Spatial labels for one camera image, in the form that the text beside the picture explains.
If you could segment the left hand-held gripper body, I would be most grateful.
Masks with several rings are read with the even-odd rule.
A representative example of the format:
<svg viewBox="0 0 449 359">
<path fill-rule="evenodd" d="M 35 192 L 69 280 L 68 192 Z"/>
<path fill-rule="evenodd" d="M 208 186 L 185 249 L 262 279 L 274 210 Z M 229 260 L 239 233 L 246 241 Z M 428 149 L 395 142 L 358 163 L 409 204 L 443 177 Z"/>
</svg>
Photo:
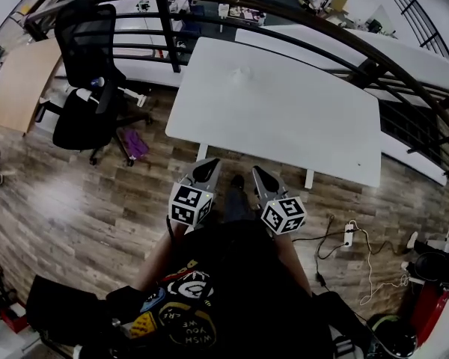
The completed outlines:
<svg viewBox="0 0 449 359">
<path fill-rule="evenodd" d="M 168 218 L 196 227 L 209 214 L 214 195 L 214 182 L 198 182 L 191 176 L 184 176 L 173 184 L 168 201 Z"/>
</svg>

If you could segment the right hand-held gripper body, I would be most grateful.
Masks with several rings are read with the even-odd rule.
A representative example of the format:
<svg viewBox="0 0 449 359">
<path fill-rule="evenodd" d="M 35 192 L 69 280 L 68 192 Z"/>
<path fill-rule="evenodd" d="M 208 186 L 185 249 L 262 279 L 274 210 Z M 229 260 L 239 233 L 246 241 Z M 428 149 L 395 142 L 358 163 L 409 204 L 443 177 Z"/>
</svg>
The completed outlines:
<svg viewBox="0 0 449 359">
<path fill-rule="evenodd" d="M 275 234 L 297 231 L 306 221 L 307 211 L 294 191 L 260 193 L 260 220 Z"/>
</svg>

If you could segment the person's right forearm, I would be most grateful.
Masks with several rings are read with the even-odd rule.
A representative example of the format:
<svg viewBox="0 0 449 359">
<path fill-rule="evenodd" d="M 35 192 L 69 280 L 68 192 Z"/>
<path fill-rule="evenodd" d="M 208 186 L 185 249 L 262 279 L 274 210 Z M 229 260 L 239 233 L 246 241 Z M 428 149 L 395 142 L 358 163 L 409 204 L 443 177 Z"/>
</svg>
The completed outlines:
<svg viewBox="0 0 449 359">
<path fill-rule="evenodd" d="M 274 235 L 273 240 L 279 260 L 286 266 L 295 282 L 311 297 L 311 286 L 299 261 L 299 256 L 296 253 L 290 234 Z"/>
</svg>

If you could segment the person's left forearm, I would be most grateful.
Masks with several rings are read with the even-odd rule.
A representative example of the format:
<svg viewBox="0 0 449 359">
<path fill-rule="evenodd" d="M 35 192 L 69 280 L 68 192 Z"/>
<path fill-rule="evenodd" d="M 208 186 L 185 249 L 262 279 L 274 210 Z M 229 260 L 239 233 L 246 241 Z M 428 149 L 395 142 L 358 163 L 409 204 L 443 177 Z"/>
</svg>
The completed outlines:
<svg viewBox="0 0 449 359">
<path fill-rule="evenodd" d="M 171 221 L 171 233 L 168 231 L 156 243 L 152 251 L 147 255 L 141 264 L 138 274 L 133 281 L 132 287 L 139 291 L 146 292 L 163 278 L 167 267 L 171 261 L 171 254 L 174 247 L 183 240 L 188 226 Z"/>
</svg>

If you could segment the person's dark trousers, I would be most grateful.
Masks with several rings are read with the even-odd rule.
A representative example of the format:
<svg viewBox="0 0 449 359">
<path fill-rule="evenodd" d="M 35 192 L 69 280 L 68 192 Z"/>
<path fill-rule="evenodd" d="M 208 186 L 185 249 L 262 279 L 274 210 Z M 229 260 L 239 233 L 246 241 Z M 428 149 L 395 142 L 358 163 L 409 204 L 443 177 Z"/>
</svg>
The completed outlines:
<svg viewBox="0 0 449 359">
<path fill-rule="evenodd" d="M 230 187 L 224 199 L 224 223 L 233 221 L 253 221 L 255 211 L 251 208 L 247 194 L 237 187 Z"/>
</svg>

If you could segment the white power strip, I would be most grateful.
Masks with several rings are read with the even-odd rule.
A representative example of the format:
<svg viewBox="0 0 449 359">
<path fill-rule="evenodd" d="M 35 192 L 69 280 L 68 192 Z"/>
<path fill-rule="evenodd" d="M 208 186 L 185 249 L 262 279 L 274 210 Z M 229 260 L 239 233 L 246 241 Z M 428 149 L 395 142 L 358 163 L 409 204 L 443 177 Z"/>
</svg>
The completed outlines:
<svg viewBox="0 0 449 359">
<path fill-rule="evenodd" d="M 345 248 L 350 248 L 352 246 L 354 232 L 358 229 L 356 221 L 351 220 L 344 226 L 343 233 L 343 246 Z"/>
</svg>

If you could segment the purple bag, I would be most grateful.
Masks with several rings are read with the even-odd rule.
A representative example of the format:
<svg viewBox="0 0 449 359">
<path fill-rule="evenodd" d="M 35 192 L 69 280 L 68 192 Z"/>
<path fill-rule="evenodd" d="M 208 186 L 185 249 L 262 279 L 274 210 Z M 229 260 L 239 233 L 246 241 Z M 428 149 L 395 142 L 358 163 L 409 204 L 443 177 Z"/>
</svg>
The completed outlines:
<svg viewBox="0 0 449 359">
<path fill-rule="evenodd" d="M 123 142 L 128 156 L 133 161 L 144 157 L 149 152 L 147 143 L 141 139 L 141 136 L 134 129 L 123 131 Z"/>
</svg>

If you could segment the person's black printed shirt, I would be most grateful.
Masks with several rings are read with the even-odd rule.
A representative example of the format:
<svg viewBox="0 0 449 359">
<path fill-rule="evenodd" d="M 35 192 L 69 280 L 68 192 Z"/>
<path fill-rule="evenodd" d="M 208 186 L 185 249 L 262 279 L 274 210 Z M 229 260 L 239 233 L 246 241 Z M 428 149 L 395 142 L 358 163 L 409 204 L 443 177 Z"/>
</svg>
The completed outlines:
<svg viewBox="0 0 449 359">
<path fill-rule="evenodd" d="M 328 324 L 255 221 L 172 236 L 149 285 L 106 299 L 129 359 L 334 359 Z"/>
</svg>

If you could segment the black mesh office chair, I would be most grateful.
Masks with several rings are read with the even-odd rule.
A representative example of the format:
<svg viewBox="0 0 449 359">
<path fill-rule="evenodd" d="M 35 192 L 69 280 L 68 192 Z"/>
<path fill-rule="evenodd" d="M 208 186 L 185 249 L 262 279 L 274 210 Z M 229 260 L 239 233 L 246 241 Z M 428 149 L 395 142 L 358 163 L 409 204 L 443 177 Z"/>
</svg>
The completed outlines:
<svg viewBox="0 0 449 359">
<path fill-rule="evenodd" d="M 95 5 L 75 0 L 58 12 L 55 39 L 61 50 L 72 91 L 58 111 L 52 141 L 65 150 L 91 150 L 90 163 L 118 129 L 139 121 L 151 122 L 147 113 L 126 115 L 126 76 L 115 66 L 112 4 Z"/>
</svg>

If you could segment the light wooden desk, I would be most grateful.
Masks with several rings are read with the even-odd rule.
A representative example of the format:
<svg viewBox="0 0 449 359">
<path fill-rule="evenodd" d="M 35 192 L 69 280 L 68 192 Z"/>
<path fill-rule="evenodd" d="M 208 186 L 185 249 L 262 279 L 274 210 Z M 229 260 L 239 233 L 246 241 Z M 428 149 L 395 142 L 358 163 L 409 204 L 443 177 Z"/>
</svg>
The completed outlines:
<svg viewBox="0 0 449 359">
<path fill-rule="evenodd" d="M 54 38 L 19 46 L 8 54 L 0 70 L 0 127 L 22 134 L 30 130 L 60 60 Z"/>
</svg>

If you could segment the red metal frame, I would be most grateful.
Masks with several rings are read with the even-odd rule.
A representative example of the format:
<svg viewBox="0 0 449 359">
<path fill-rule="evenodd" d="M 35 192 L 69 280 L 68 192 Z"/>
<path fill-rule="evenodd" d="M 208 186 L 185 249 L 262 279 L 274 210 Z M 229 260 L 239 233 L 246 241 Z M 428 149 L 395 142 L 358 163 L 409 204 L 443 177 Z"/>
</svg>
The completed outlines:
<svg viewBox="0 0 449 359">
<path fill-rule="evenodd" d="M 431 335 L 448 299 L 449 291 L 434 283 L 424 284 L 411 318 L 417 335 L 417 347 L 421 347 Z"/>
</svg>

